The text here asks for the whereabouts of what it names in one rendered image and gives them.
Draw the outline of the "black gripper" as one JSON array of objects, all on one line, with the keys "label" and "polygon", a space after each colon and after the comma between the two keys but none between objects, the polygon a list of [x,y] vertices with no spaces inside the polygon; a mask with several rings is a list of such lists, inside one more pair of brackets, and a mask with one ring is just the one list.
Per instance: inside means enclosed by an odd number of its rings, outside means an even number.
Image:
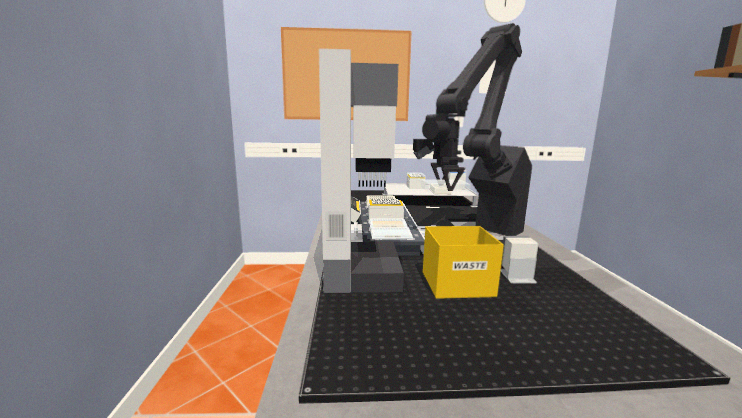
[{"label": "black gripper", "polygon": [[[431,162],[431,167],[433,169],[433,172],[435,174],[436,179],[440,179],[437,167],[441,167],[443,178],[445,179],[445,183],[447,186],[448,191],[453,191],[458,180],[462,176],[463,172],[465,171],[465,167],[459,167],[458,163],[463,163],[462,157],[457,156],[458,153],[458,140],[459,139],[450,139],[452,140],[452,151],[451,151],[451,157],[437,157],[433,155],[433,159],[437,159],[437,162]],[[449,172],[458,172],[452,186],[450,186],[448,173]]]}]

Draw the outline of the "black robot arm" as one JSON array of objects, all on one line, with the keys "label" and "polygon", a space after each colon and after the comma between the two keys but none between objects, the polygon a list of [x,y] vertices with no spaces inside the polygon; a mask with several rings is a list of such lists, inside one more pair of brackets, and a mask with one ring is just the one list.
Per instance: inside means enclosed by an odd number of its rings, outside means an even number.
[{"label": "black robot arm", "polygon": [[422,126],[422,133],[426,139],[413,139],[413,153],[417,159],[431,152],[437,157],[451,157],[450,139],[459,139],[460,122],[447,117],[465,117],[473,90],[498,57],[481,115],[475,128],[470,128],[463,141],[463,152],[466,156],[473,157],[473,160],[478,157],[490,178],[495,178],[513,167],[500,147],[502,132],[497,128],[497,121],[512,68],[517,57],[521,57],[522,54],[519,36],[520,27],[514,23],[492,27],[482,36],[480,49],[460,75],[438,96],[437,115],[426,115]]}]

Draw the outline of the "yellow open-top bin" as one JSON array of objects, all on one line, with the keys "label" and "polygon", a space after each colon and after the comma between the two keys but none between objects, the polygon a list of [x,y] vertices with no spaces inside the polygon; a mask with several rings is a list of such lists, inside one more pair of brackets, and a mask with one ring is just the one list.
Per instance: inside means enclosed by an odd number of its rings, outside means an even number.
[{"label": "yellow open-top bin", "polygon": [[425,227],[423,274],[435,298],[497,297],[503,246],[481,226]]}]

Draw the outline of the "white box with label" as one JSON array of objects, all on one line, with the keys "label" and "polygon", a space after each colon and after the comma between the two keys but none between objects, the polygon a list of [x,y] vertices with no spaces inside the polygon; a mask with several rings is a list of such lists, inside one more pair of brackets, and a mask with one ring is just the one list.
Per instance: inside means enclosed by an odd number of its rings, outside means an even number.
[{"label": "white box with label", "polygon": [[503,236],[500,271],[510,283],[537,283],[534,278],[538,243],[529,236]]}]

